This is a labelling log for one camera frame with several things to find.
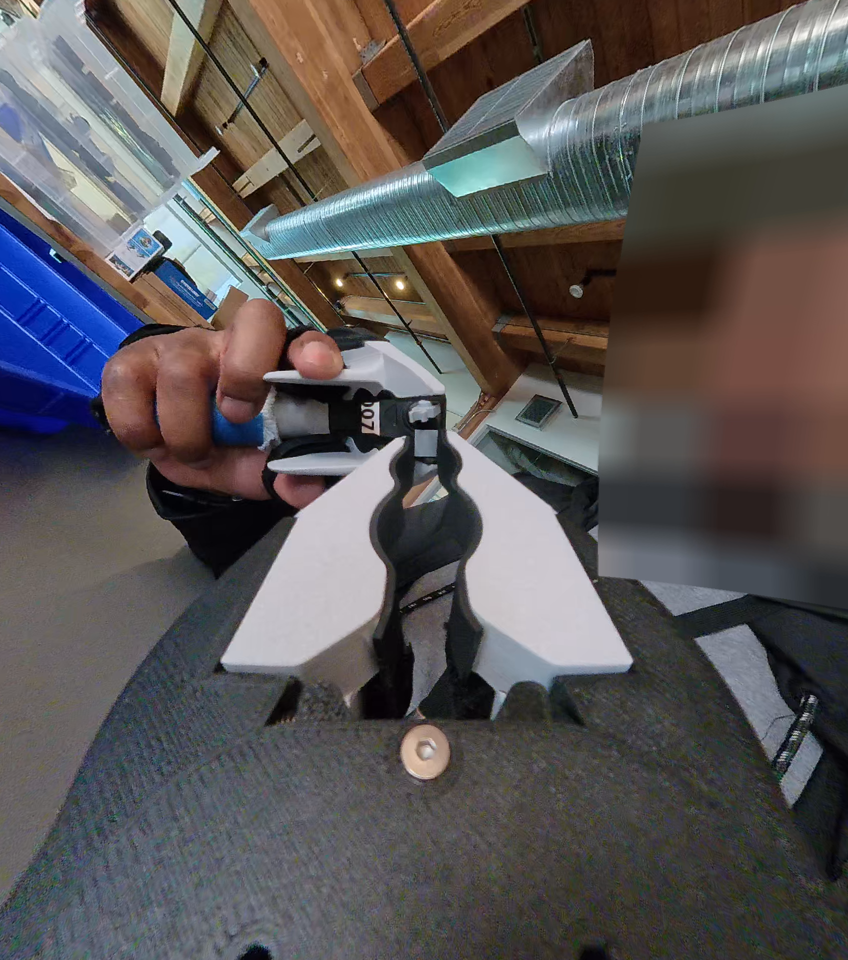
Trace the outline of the wall air vent grille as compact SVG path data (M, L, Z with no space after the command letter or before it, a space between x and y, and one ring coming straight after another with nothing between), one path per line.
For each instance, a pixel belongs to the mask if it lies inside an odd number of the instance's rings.
M543 430L562 411L563 406L560 400L536 393L515 415L515 422L529 428Z

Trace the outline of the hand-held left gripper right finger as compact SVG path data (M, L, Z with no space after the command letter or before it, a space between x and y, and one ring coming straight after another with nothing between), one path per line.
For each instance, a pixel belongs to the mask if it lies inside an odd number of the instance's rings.
M435 718L492 717L523 683L628 672L633 656L550 507L452 432L437 453L444 519L465 548Z

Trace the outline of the clear plastic storage bin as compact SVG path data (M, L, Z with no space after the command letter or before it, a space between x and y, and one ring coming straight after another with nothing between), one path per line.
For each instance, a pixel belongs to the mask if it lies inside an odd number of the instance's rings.
M47 2L0 37L0 173L107 258L207 166L89 27Z

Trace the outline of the silver spiral ventilation duct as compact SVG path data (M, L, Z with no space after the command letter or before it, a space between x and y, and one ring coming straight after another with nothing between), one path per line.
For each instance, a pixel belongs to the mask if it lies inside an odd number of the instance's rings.
M457 198L420 162L244 235L267 259L539 232L626 216L644 127L848 85L848 1L805 2L557 104L544 174Z

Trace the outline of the person's right hand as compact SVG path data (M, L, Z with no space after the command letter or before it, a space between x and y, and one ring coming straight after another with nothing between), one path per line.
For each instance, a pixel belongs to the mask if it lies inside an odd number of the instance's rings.
M220 448L212 437L212 401L241 425L263 409L265 375L281 356L303 378L332 379L344 369L337 345L310 331L286 347L278 307L266 300L240 306L222 331L194 327L121 348L106 364L101 384L111 431L128 450L150 462L166 481L186 489L267 500L268 455L256 448Z

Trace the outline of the black ceiling conduit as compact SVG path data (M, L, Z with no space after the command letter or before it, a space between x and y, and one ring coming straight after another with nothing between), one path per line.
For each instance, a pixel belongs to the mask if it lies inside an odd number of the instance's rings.
M422 67L420 59L418 57L418 53L413 43L411 42L410 35L406 29L404 22L400 17L397 6L394 1L384 1L383 4L386 6L387 12L389 13L390 18L394 23L396 32L406 50L406 54L408 55L408 58L411 61L416 78L418 79L418 82L422 87L428 102L430 103L431 110L434 113L434 116L438 122L438 125L440 126L442 133L445 135L447 134L450 128L450 125L448 124L447 117L442 108L441 101L436 91L434 90L433 85L431 84L430 78L428 78L426 71ZM557 360L555 356L552 354L550 347L546 342L545 336L540 327L538 319L535 316L535 313L532 310L532 308L526 303L526 298L523 293L523 290L520 284L518 283L517 278L514 275L512 264L502 247L500 236L498 234L489 234L488 236L492 242L493 249L495 250L496 254L498 255L498 258L501 261L502 269L504 270L504 273L506 274L507 279L509 280L514 290L514 293L519 301L519 304L522 307L523 311L525 312L526 317L531 325L531 328L538 340L538 343L542 349L542 352L545 356L548 366L550 367L550 372L552 373L553 378L555 379L558 387L562 392L564 401L567 403L567 406L569 408L570 415L575 420L577 420L579 418L579 414L575 406L575 402L567 388L563 374L557 366Z

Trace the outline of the wooden shelf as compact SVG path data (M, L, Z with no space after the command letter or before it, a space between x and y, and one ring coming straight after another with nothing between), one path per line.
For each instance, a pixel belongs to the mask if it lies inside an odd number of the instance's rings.
M59 258L120 303L143 323L211 330L209 321L148 275L127 280L67 226L49 217L13 181L0 172L0 210L39 237Z

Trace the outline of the grey black jacket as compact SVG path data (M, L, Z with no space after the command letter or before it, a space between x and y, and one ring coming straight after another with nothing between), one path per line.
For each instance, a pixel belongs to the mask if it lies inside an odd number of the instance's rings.
M561 678L530 810L580 889L495 958L848 958L848 614L597 579L634 665Z

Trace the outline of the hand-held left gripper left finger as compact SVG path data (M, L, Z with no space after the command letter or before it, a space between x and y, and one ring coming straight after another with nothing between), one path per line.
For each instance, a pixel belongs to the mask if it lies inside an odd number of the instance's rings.
M412 448L392 440L298 513L221 656L226 672L330 685L347 704L377 673L372 638L388 573L371 522Z

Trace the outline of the small blue printed box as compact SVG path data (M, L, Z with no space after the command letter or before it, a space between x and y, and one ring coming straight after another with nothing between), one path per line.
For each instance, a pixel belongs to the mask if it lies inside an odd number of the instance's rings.
M133 282L142 274L153 272L172 246L173 242L162 231L139 225L123 234L104 259L124 279Z

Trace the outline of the flat blue white carton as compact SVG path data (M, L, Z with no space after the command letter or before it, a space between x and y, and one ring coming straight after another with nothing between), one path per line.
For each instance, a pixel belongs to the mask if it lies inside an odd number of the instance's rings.
M209 321L213 318L217 311L214 300L199 288L187 270L178 264L178 261L166 256L156 257L147 264L145 272L153 274L157 280L162 282L203 319Z

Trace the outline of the square metal vent diffuser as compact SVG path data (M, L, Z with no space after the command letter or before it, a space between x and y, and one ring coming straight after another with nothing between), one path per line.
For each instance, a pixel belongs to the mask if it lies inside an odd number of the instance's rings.
M455 198L548 174L558 109L594 88L590 39L483 94L425 154L428 173Z

